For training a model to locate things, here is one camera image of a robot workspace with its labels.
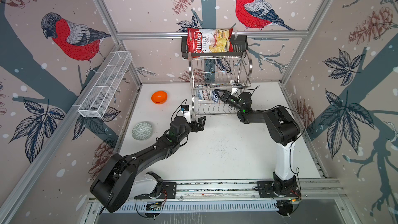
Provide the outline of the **white brown patterned bowl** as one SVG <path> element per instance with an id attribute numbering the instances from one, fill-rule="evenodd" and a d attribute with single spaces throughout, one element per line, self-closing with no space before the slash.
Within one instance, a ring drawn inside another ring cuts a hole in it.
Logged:
<path id="1" fill-rule="evenodd" d="M 207 90 L 206 90 L 206 93 L 207 93 L 207 98 L 208 98 L 209 100 L 212 100 L 212 93 L 213 93 L 213 90 L 212 90 L 212 89 L 207 89 Z"/>

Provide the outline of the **blue geometric upturned bowl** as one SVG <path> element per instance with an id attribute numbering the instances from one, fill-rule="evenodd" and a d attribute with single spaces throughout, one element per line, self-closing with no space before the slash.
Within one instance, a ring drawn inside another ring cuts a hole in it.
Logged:
<path id="1" fill-rule="evenodd" d="M 203 89 L 202 90 L 202 96 L 203 96 L 203 100 L 208 100 L 208 94 L 207 94 L 207 90 Z"/>

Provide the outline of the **stainless steel dish rack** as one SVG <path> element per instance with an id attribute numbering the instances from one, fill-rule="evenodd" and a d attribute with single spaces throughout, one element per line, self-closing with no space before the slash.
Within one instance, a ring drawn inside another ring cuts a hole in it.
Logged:
<path id="1" fill-rule="evenodd" d="M 198 100 L 197 89 L 221 89 L 238 96 L 251 87 L 252 59 L 248 50 L 244 52 L 188 53 L 188 73 L 192 94 L 194 118 L 211 115 L 235 115 L 237 110 L 219 100 Z M 238 81 L 241 87 L 234 87 Z"/>

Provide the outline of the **blue floral ceramic bowl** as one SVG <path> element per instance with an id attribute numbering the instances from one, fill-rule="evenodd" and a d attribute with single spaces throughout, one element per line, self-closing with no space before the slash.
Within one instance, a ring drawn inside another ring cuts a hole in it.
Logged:
<path id="1" fill-rule="evenodd" d="M 198 97 L 198 100 L 203 100 L 203 91 L 202 91 L 202 89 L 197 89 L 195 91 L 195 93 L 196 93 L 196 95 Z"/>

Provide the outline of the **red patterned ceramic bowl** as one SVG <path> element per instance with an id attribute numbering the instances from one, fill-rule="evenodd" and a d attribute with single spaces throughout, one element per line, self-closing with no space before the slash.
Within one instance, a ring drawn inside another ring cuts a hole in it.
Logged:
<path id="1" fill-rule="evenodd" d="M 219 94 L 218 94 L 219 90 L 218 89 L 214 89 L 211 91 L 211 100 L 215 103 L 219 102 Z"/>

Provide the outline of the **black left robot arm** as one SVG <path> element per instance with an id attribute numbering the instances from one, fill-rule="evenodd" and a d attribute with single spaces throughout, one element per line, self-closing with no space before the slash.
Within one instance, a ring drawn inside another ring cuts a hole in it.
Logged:
<path id="1" fill-rule="evenodd" d="M 139 152 L 121 156 L 115 154 L 109 158 L 90 187 L 97 200 L 110 213 L 117 211 L 130 197 L 136 176 L 154 163 L 167 159 L 182 145 L 191 132 L 204 130 L 206 117 L 187 122 L 183 116 L 177 116 L 155 143 Z"/>

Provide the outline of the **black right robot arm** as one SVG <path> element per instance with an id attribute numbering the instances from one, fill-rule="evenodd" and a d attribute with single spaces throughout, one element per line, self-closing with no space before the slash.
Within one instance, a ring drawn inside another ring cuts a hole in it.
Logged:
<path id="1" fill-rule="evenodd" d="M 243 124 L 265 124 L 272 140 L 277 144 L 276 168 L 273 173 L 273 191 L 279 197 L 293 193 L 301 197 L 297 184 L 298 172 L 292 168 L 295 142 L 299 138 L 300 128 L 284 106 L 269 110 L 253 110 L 252 93 L 242 92 L 238 97 L 228 90 L 216 89 L 218 98 L 237 110 L 237 117 Z"/>

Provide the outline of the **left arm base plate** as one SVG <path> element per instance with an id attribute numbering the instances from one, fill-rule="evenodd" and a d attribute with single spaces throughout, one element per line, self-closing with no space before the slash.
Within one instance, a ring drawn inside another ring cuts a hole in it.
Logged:
<path id="1" fill-rule="evenodd" d="M 155 189 L 149 194 L 135 196 L 135 200 L 164 200 L 175 199 L 177 190 L 176 182 L 163 182 L 162 185 L 157 184 Z"/>

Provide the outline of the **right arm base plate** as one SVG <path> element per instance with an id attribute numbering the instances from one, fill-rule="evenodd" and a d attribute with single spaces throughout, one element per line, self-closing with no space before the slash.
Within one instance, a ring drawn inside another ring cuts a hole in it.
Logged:
<path id="1" fill-rule="evenodd" d="M 287 182 L 275 182 L 272 180 L 258 181 L 257 185 L 254 187 L 255 191 L 259 192 L 260 198 L 300 198 L 301 191 L 294 181 Z"/>

